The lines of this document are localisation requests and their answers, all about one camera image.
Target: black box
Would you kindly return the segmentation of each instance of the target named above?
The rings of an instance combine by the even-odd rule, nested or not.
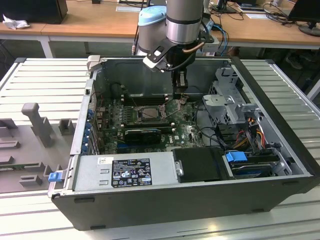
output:
[[[68,11],[66,0],[2,0],[0,15],[28,23],[61,24]]]

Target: blue cable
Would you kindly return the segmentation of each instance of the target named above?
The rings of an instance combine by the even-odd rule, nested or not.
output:
[[[225,30],[223,30],[221,27],[219,27],[218,25],[213,25],[215,28],[219,29],[221,31],[221,33],[223,34],[223,37],[224,37],[224,48],[223,48],[223,51],[221,52],[221,56],[224,55],[224,52],[227,48],[227,35],[226,35],[226,32]]]

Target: label sticker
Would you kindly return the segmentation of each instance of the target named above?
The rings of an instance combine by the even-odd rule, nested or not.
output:
[[[98,157],[98,164],[112,164],[113,160],[114,160],[113,156]]]
[[[148,185],[152,185],[149,158],[112,161],[112,187],[128,188]]]

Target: white tissue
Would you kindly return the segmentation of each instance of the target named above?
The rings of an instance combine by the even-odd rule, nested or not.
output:
[[[3,15],[3,19],[4,21],[2,21],[2,23],[9,29],[16,30],[30,27],[27,21],[24,20],[12,20],[10,18],[7,18],[5,15]]]

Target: motherboard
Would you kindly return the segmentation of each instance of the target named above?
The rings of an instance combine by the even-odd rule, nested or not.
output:
[[[181,99],[113,99],[97,108],[94,127],[100,154],[168,152],[203,147],[195,125],[197,102]]]

